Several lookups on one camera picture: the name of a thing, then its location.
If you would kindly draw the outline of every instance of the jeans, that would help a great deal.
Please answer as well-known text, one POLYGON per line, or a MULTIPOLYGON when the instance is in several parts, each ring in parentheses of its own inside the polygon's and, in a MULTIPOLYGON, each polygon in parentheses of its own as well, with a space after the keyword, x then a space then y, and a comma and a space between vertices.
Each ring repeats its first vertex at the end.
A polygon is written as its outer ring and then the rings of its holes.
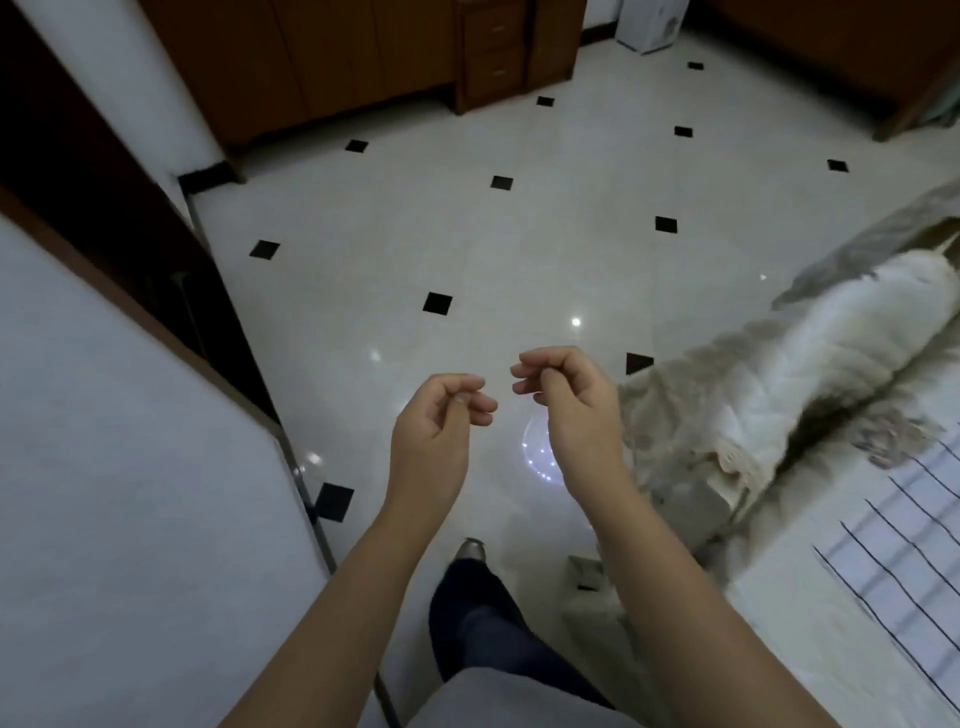
POLYGON ((492 667, 612 709, 576 667, 530 631, 503 582, 475 559, 458 559, 446 570, 430 602, 430 641, 444 682, 467 667, 492 667))

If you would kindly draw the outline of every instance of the white tile floor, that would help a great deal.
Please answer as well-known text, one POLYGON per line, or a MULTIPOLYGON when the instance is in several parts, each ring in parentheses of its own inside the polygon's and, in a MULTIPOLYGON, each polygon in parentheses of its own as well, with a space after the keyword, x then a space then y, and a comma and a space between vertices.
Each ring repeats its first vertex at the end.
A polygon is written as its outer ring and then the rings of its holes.
POLYGON ((526 464, 523 433, 543 421, 510 391, 518 352, 576 342, 621 378, 626 352, 665 358, 739 327, 806 264, 960 171, 957 133, 876 144, 812 89, 696 36, 648 57, 589 46, 572 82, 540 94, 556 105, 535 93, 456 117, 416 102, 335 122, 196 203, 314 495, 325 481, 356 491, 345 521, 324 524, 338 557, 383 499, 393 420, 423 379, 476 372, 500 400, 384 661, 403 719, 439 682, 426 606, 464 536, 488 542, 531 625, 576 659, 558 598, 566 555, 592 538, 563 486, 526 464), (344 151, 352 138, 364 154, 344 151), (679 233, 655 231, 657 215, 679 233), (260 238, 280 243, 270 261, 249 256, 260 238), (429 291, 453 297, 446 317, 421 311, 429 291))

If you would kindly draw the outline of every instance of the forearm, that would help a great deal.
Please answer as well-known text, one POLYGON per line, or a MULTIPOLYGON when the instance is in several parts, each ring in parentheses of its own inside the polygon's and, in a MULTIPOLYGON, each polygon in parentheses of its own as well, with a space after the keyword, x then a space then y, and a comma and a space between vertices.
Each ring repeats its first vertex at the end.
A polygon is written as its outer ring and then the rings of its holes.
POLYGON ((430 536, 381 514, 221 728, 355 726, 430 536))
POLYGON ((584 507, 659 687, 685 726, 836 728, 727 603, 619 463, 584 507))

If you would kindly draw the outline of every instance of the cabinet drawer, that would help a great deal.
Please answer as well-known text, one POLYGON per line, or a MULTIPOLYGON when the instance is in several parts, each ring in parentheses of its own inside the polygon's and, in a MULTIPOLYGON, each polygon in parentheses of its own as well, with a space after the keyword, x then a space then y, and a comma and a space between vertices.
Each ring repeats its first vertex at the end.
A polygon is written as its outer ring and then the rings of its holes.
POLYGON ((523 86, 522 45, 467 59, 467 97, 484 99, 523 86))
POLYGON ((464 51, 468 56, 505 48, 523 40, 526 4, 498 5, 464 18, 464 51))

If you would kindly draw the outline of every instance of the hand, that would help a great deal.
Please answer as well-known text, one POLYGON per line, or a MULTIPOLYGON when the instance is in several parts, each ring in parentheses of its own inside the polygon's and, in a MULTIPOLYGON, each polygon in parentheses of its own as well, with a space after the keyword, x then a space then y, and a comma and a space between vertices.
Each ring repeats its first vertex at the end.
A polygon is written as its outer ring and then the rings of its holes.
POLYGON ((467 477, 470 425, 493 422, 497 403, 477 375, 433 375, 394 425, 383 513, 428 539, 444 522, 467 477))
POLYGON ((589 483, 623 469, 616 386, 576 347, 544 347, 520 355, 510 373, 519 395, 549 410, 550 447, 567 490, 582 503, 589 483))

